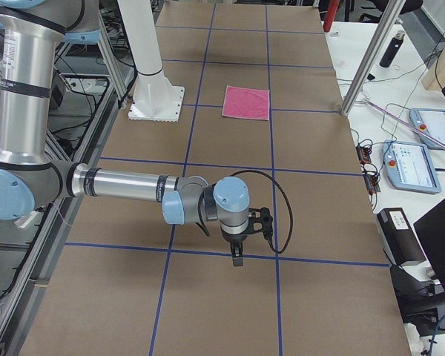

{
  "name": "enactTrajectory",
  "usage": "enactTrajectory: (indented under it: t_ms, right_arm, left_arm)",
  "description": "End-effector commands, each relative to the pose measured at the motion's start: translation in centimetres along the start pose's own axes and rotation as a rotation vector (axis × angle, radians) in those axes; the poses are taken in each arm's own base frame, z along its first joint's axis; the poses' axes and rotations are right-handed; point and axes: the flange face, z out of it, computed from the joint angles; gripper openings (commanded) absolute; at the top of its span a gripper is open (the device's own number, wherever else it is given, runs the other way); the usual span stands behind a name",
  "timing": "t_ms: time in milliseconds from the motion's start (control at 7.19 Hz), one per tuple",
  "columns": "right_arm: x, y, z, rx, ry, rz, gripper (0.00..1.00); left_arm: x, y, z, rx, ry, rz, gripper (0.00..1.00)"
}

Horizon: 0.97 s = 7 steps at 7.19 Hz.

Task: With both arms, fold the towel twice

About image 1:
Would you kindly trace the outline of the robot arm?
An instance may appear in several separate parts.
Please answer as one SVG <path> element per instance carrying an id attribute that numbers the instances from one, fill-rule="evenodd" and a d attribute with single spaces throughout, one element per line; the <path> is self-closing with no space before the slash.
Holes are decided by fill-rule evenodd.
<path id="1" fill-rule="evenodd" d="M 99 31 L 97 1 L 0 1 L 4 25 L 0 107 L 0 220 L 27 216 L 58 198 L 120 197 L 161 204 L 171 225 L 220 224 L 233 264 L 243 264 L 249 194 L 239 178 L 106 171 L 45 153 L 56 45 Z"/>

